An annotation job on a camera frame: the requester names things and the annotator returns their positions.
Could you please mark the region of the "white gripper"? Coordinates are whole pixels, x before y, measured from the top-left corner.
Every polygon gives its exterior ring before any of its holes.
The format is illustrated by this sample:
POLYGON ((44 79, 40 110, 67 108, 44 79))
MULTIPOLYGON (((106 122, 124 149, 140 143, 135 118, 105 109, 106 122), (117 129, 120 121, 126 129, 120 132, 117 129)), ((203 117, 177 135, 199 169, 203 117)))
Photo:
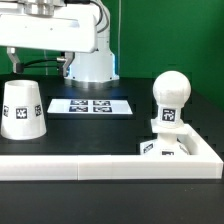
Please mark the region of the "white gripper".
POLYGON ((9 46, 7 55, 17 74, 23 65, 15 47, 68 51, 62 66, 66 77, 74 52, 97 48, 96 23, 95 6, 57 7, 52 17, 27 15, 23 6, 0 6, 0 46, 9 46))

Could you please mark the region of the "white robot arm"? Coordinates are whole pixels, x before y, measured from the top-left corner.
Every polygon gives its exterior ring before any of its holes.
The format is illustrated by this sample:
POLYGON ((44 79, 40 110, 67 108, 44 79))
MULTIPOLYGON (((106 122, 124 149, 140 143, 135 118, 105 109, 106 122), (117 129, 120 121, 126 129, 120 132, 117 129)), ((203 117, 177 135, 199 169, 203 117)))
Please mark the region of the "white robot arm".
POLYGON ((18 48, 60 51, 68 85, 103 88, 118 82, 110 50, 110 12, 101 0, 0 0, 0 46, 13 71, 27 67, 18 48))

